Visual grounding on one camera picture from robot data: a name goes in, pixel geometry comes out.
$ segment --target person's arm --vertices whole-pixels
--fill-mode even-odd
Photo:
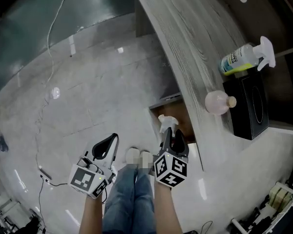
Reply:
[[[154,182],[154,210],[157,234],[182,234],[170,187]]]
[[[102,234],[102,194],[97,199],[86,198],[79,234]]]

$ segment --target floor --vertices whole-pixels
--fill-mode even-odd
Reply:
[[[17,0],[0,20],[0,89],[46,50],[47,33],[62,0]],[[132,13],[134,0],[65,0],[50,45],[96,23]]]
[[[50,61],[43,53],[0,91],[0,130],[10,147],[8,153],[0,152],[1,190],[37,214],[42,186],[37,144],[38,165],[57,184],[67,182],[88,141],[117,133],[120,145],[113,165],[119,169],[130,146],[158,151],[147,107],[176,86],[157,37],[135,38],[133,14],[82,30],[73,39],[76,54],[72,57],[69,39],[53,46],[56,64],[49,83]],[[54,87],[60,89],[58,99],[50,99]],[[224,233],[232,218],[250,213],[275,182],[288,178],[293,136],[267,130],[209,173],[202,171],[192,146],[188,167],[188,179],[172,190],[183,231],[200,232],[212,220],[208,234]],[[83,194],[68,186],[44,185],[41,204],[47,230],[77,233],[84,200]]]

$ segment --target foot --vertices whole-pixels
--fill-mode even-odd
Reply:
[[[126,164],[132,166],[132,168],[137,168],[139,164],[140,151],[137,148],[131,147],[126,152]]]
[[[9,151],[9,147],[6,144],[3,136],[0,136],[0,151],[2,151],[2,152]]]
[[[149,151],[142,151],[140,153],[140,163],[138,168],[143,169],[149,173],[153,167],[153,155]]]

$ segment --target black and white marker cube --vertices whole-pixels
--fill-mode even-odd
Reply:
[[[106,176],[87,168],[73,165],[68,184],[76,191],[96,199],[108,185]]]
[[[175,187],[187,178],[187,165],[183,160],[164,152],[154,162],[156,181]]]

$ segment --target pink bottle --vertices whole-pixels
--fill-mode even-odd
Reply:
[[[209,92],[205,97],[205,106],[213,115],[223,115],[229,108],[236,106],[236,98],[221,90]]]

